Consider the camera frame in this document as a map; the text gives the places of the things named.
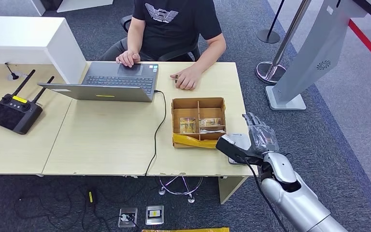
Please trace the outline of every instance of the laptop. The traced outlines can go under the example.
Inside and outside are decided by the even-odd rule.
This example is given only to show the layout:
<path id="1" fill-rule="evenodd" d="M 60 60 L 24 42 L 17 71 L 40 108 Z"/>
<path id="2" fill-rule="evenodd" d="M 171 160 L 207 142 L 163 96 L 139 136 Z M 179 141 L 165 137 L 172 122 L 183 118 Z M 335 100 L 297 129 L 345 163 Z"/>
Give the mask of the laptop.
<path id="1" fill-rule="evenodd" d="M 81 85 L 38 83 L 77 100 L 152 102 L 158 64 L 92 62 Z"/>

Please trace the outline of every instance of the laptop touchpad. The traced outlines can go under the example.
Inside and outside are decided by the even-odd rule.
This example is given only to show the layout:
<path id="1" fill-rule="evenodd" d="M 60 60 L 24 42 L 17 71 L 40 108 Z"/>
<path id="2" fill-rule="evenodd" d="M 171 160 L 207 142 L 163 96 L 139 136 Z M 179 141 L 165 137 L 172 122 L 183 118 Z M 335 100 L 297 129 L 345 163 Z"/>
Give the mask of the laptop touchpad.
<path id="1" fill-rule="evenodd" d="M 120 65 L 120 68 L 119 68 L 119 71 L 118 71 L 118 75 L 122 75 L 122 76 L 140 76 L 142 75 L 142 72 L 143 72 L 143 65 L 141 64 L 135 64 L 133 65 L 131 68 L 130 67 L 126 67 L 124 65 Z"/>

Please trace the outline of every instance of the white kiosk stand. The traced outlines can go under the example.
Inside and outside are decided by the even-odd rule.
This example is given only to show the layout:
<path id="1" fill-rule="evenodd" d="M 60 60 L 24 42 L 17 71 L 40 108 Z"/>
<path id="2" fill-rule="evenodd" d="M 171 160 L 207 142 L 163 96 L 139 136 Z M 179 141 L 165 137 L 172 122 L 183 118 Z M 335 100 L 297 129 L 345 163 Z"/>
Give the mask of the white kiosk stand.
<path id="1" fill-rule="evenodd" d="M 288 70 L 275 86 L 265 88 L 271 109 L 306 109 L 300 93 L 338 64 L 350 18 L 371 14 L 371 5 L 366 4 L 366 0 L 324 0 Z"/>

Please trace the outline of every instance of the red floor stripe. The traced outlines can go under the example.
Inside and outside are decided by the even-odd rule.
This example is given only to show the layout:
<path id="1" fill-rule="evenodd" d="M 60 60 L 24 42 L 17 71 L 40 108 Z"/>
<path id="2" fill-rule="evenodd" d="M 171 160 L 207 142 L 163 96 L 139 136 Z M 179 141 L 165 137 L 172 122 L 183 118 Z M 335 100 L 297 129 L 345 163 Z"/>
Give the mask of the red floor stripe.
<path id="1" fill-rule="evenodd" d="M 371 41 L 366 37 L 365 34 L 363 34 L 363 32 L 356 26 L 356 24 L 352 20 L 349 20 L 349 27 L 371 52 Z"/>

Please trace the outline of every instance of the laptop charging cable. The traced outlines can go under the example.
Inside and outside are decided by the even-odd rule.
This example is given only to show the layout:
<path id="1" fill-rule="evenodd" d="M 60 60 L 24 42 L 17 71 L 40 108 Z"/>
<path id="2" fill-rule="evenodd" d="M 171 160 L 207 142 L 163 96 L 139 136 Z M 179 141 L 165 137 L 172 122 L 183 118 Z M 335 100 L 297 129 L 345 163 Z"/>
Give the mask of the laptop charging cable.
<path id="1" fill-rule="evenodd" d="M 146 173 L 144 174 L 144 176 L 147 176 L 147 173 L 148 173 L 148 170 L 150 169 L 150 165 L 151 163 L 153 162 L 153 160 L 155 160 L 156 156 L 157 156 L 157 140 L 156 140 L 156 136 L 157 136 L 157 132 L 158 130 L 160 129 L 161 125 L 163 124 L 163 122 L 166 120 L 166 116 L 167 116 L 167 103 L 166 103 L 166 96 L 164 95 L 164 93 L 160 90 L 157 90 L 155 89 L 154 90 L 155 93 L 161 93 L 163 95 L 163 99 L 164 99 L 164 118 L 163 120 L 161 121 L 160 125 L 157 127 L 157 130 L 156 132 L 154 133 L 154 155 L 153 157 L 151 158 L 149 164 L 148 164 L 148 167 L 147 167 L 147 170 L 146 170 Z"/>

